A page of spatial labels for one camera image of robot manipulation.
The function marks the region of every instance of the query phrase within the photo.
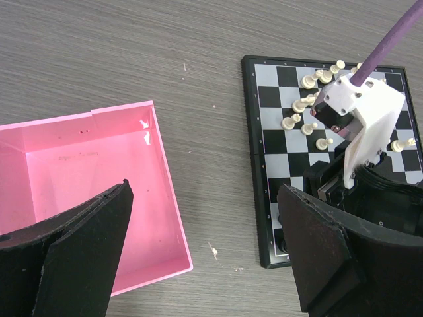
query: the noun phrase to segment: gray wood grain surface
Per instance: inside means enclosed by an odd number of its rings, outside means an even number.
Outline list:
[[[0,124],[155,101],[194,271],[108,317],[303,316],[291,269],[258,262],[241,58],[363,61],[413,2],[0,0]],[[422,34],[384,61],[406,67],[420,125]]]

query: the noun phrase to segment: purple tube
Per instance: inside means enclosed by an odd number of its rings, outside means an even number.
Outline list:
[[[413,24],[423,15],[423,0],[415,4],[399,19],[392,29],[376,46],[363,65],[357,70],[350,81],[354,86],[360,87],[370,76],[371,72],[382,62],[391,49],[412,28]]]

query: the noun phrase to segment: fallen chess piece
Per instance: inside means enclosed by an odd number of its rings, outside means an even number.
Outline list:
[[[344,61],[337,61],[335,65],[330,66],[328,71],[324,71],[323,75],[319,78],[319,80],[324,84],[329,84],[332,80],[332,76],[339,73],[341,69],[345,68]]]
[[[315,83],[319,80],[320,77],[322,77],[323,71],[321,69],[315,71],[312,75],[304,76],[301,80],[301,85],[305,89],[312,89],[315,88]]]
[[[315,103],[316,97],[312,94],[309,94],[305,98],[301,98],[300,100],[296,100],[292,104],[293,111],[297,112],[298,114],[304,112],[307,106],[311,106]]]
[[[357,73],[357,70],[360,69],[360,67],[363,65],[363,63],[358,63],[356,67],[351,68],[351,73],[354,75]]]
[[[292,117],[286,117],[282,120],[281,126],[285,130],[292,130],[295,127],[295,124],[301,121],[301,116],[299,114],[294,114]]]
[[[402,152],[405,147],[412,147],[413,145],[416,145],[416,140],[411,138],[407,141],[393,141],[391,143],[391,148],[394,150],[394,152]]]
[[[318,127],[317,122],[313,122],[312,124],[305,124],[301,127],[301,132],[304,135],[310,135],[313,133],[314,130],[316,130]]]
[[[333,143],[333,139],[329,138],[329,139],[318,139],[316,141],[316,148],[318,148],[320,151],[324,151],[328,148],[329,144]]]

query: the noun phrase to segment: checkered board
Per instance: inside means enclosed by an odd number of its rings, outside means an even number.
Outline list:
[[[268,269],[290,265],[278,220],[276,196],[279,187],[288,184],[302,190],[304,171],[319,160],[332,161],[335,148],[344,141],[320,122],[310,136],[303,135],[301,126],[317,121],[307,109],[293,130],[284,131],[281,127],[282,118],[295,113],[291,108],[294,101],[314,94],[324,86],[318,81],[314,88],[304,89],[302,78],[313,74],[316,69],[328,69],[334,64],[335,61],[255,56],[243,59],[260,262]],[[356,63],[347,63],[333,80],[349,73],[355,66]],[[423,154],[405,69],[380,66],[370,77],[386,79],[389,86],[406,96],[391,140],[404,141],[413,137],[417,145],[401,153],[393,152],[388,145],[387,154],[392,157],[395,180],[416,184],[423,179]],[[334,139],[334,143],[325,151],[318,150],[316,140],[329,137]]]

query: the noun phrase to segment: pink box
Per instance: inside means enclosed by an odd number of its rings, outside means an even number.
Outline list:
[[[192,270],[152,101],[0,126],[0,234],[124,178],[134,205],[112,296]]]

